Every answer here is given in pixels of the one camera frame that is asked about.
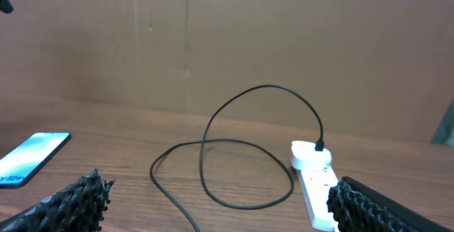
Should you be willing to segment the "blue Galaxy smartphone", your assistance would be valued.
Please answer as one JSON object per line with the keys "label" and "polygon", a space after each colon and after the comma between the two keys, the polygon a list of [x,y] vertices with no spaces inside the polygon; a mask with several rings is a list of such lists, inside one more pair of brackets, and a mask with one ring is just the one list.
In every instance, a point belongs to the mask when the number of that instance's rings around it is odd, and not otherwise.
{"label": "blue Galaxy smartphone", "polygon": [[69,141],[69,132],[37,132],[1,158],[1,188],[19,188]]}

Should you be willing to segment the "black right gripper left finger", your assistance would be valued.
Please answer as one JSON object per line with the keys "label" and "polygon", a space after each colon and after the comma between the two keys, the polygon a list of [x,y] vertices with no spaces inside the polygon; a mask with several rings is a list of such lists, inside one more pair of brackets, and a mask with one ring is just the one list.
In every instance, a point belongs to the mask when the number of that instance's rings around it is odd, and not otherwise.
{"label": "black right gripper left finger", "polygon": [[1,232],[97,232],[111,203],[107,181],[94,169],[63,190],[1,222]]}

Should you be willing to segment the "white power strip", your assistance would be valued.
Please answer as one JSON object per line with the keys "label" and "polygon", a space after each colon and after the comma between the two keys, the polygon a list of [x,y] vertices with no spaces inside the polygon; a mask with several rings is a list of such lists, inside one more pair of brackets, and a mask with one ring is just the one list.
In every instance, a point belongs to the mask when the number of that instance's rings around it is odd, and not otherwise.
{"label": "white power strip", "polygon": [[339,232],[338,222],[328,211],[327,205],[329,190],[338,183],[333,168],[297,170],[297,176],[312,228],[318,231]]}

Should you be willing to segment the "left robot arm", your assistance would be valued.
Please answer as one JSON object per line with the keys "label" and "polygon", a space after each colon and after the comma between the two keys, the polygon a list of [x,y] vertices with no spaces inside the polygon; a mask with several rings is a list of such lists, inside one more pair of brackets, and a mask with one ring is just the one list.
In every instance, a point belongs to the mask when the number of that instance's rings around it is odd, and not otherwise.
{"label": "left robot arm", "polygon": [[9,0],[0,0],[0,11],[3,13],[12,13],[14,8]]}

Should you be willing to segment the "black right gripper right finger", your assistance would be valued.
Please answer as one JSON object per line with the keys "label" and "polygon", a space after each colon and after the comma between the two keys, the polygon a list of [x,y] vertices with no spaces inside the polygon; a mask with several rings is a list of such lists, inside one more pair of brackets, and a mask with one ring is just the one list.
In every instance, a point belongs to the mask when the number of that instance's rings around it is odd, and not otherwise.
{"label": "black right gripper right finger", "polygon": [[326,204],[340,232],[453,232],[351,177],[329,189]]}

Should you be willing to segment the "white charger plug adapter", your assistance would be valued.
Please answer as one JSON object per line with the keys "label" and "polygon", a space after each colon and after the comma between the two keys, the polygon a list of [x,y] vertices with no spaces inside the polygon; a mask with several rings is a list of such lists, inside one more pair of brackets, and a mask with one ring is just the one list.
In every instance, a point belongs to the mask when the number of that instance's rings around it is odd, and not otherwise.
{"label": "white charger plug adapter", "polygon": [[331,166],[331,151],[316,150],[312,142],[294,140],[291,146],[291,165],[295,170],[323,170]]}

